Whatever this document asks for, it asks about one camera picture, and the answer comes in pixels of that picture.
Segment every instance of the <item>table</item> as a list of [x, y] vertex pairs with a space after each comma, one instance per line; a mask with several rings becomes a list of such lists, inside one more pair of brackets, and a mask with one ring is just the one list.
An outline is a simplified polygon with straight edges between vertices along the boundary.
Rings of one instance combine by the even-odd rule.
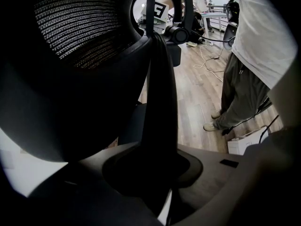
[[206, 33], [206, 37], [209, 38], [209, 34], [208, 34], [208, 25], [207, 25], [207, 20], [204, 18], [210, 18], [210, 17], [218, 17], [218, 22], [220, 25], [220, 31], [222, 31], [221, 28], [221, 17], [226, 17], [227, 15], [225, 13], [201, 13], [202, 15], [202, 20], [203, 20], [203, 24], [205, 27], [205, 33]]

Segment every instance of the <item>laminate flooring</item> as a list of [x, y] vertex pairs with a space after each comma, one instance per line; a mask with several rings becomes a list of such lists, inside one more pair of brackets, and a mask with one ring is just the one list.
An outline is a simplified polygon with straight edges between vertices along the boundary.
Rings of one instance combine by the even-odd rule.
[[[211, 39], [222, 40], [223, 33], [209, 33]], [[222, 82], [214, 74], [204, 68], [196, 69], [194, 65], [202, 65], [200, 49], [205, 60], [210, 56], [219, 56], [222, 51], [221, 42], [213, 42], [213, 46], [180, 45], [182, 49], [181, 64], [174, 68], [178, 99], [178, 143], [210, 151], [227, 153], [227, 141], [242, 136], [264, 125], [269, 125], [278, 115], [274, 106], [257, 115], [254, 119], [234, 128], [228, 135], [222, 136], [221, 131], [206, 132], [203, 125], [212, 121], [211, 112], [221, 108]], [[206, 62], [209, 70], [223, 71], [230, 52], [225, 49], [219, 59]], [[223, 80], [223, 72], [215, 73]], [[139, 100], [147, 102], [146, 84]], [[283, 124], [278, 118], [270, 127], [270, 131], [278, 131]]]

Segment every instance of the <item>black cable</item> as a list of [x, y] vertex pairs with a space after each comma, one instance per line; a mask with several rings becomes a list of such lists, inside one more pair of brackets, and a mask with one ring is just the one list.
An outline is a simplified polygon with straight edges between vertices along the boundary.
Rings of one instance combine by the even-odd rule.
[[266, 97], [266, 99], [263, 101], [263, 103], [261, 105], [259, 105], [259, 107], [257, 109], [257, 113], [260, 113], [260, 112], [264, 111], [265, 109], [267, 109], [271, 105], [271, 103], [270, 104], [268, 104], [268, 103], [269, 103], [269, 97]]
[[[219, 56], [218, 56], [216, 59], [218, 59], [218, 58], [220, 58], [220, 57], [221, 57], [223, 50], [224, 50], [224, 47], [222, 47], [221, 54], [220, 54], [220, 55], [219, 55]], [[206, 62], [207, 62], [207, 61], [209, 61], [209, 60], [211, 60], [211, 59], [214, 59], [214, 57], [212, 57], [212, 56], [211, 56], [211, 58], [210, 58], [210, 59], [208, 59], [208, 60], [205, 60], [205, 63], [204, 63], [204, 65], [205, 65], [206, 69], [207, 69], [208, 71], [210, 71], [210, 72], [213, 72], [213, 73], [220, 73], [220, 72], [224, 72], [224, 70], [221, 70], [221, 71], [212, 71], [212, 70], [209, 70], [209, 69], [208, 69], [208, 67], [207, 67], [207, 65], [206, 65]]]
[[261, 108], [261, 110], [259, 110], [257, 113], [255, 113], [254, 116], [252, 116], [251, 118], [249, 118], [249, 119], [247, 119], [247, 120], [245, 120], [245, 121], [240, 122], [238, 125], [232, 126], [232, 127], [228, 128], [228, 129], [223, 130], [223, 131], [222, 131], [222, 136], [224, 136], [224, 135], [226, 135], [226, 134], [229, 134], [230, 131], [232, 131], [235, 127], [239, 126], [240, 124], [242, 124], [242, 123], [244, 123], [244, 122], [246, 122], [246, 121], [249, 121], [249, 120], [252, 119], [252, 118], [255, 118], [255, 116], [257, 116], [258, 114], [260, 114], [261, 111], [264, 111], [264, 110], [265, 110], [266, 108], [268, 108], [268, 107], [269, 107], [269, 105], [268, 105], [267, 107]]
[[275, 120], [277, 120], [278, 117], [279, 117], [279, 115], [277, 115], [277, 116], [274, 118], [274, 120], [272, 120], [272, 122], [268, 125], [268, 127], [263, 131], [263, 133], [261, 134], [260, 139], [259, 139], [259, 144], [261, 143], [261, 139], [262, 139], [264, 133], [265, 133], [265, 132], [269, 129], [269, 127], [275, 122]]
[[235, 36], [234, 36], [234, 37], [230, 38], [229, 40], [213, 40], [213, 39], [203, 37], [202, 35], [199, 35], [197, 32], [195, 32], [193, 30], [191, 30], [191, 32], [195, 33], [198, 37], [201, 37], [201, 38], [206, 39], [206, 40], [215, 41], [215, 42], [229, 43], [231, 40], [235, 39]]

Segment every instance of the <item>shoe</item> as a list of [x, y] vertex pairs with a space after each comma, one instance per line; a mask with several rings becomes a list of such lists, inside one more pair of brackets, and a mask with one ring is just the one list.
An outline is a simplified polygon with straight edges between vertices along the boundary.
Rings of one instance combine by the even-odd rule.
[[193, 43], [193, 42], [187, 42], [186, 44], [192, 46], [192, 47], [196, 47], [198, 44], [197, 43]]
[[212, 119], [217, 119], [221, 116], [221, 110], [215, 111], [213, 113], [211, 113], [211, 118]]
[[204, 128], [205, 131], [215, 131], [215, 130], [218, 130], [217, 128], [214, 127], [213, 122], [206, 123], [203, 126], [203, 128]]

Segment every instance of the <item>person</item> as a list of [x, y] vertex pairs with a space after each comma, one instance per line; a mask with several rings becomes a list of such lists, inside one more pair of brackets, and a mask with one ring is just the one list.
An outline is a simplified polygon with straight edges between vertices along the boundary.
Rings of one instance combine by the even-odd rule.
[[[209, 3], [208, 3], [208, 6], [211, 6], [211, 5], [213, 5], [212, 4], [212, 0], [209, 0]], [[212, 6], [212, 7], [209, 7], [209, 12], [213, 12], [214, 13], [214, 7]]]
[[[200, 25], [199, 21], [202, 20], [202, 15], [198, 12], [194, 12], [193, 22], [192, 22], [192, 31], [198, 33], [199, 35], [204, 34], [204, 28]], [[202, 43], [202, 39], [197, 36], [195, 33], [191, 32], [187, 44], [190, 46], [197, 46], [198, 43]]]
[[228, 129], [253, 117], [285, 74], [297, 45], [268, 0], [238, 0], [238, 30], [224, 71], [221, 109], [206, 131]]
[[[193, 3], [197, 7], [199, 13], [203, 13], [203, 12], [208, 11], [207, 0], [193, 0]], [[210, 24], [210, 18], [206, 18], [206, 21], [207, 21], [208, 31], [209, 32], [214, 32], [214, 30], [213, 30], [213, 28]]]

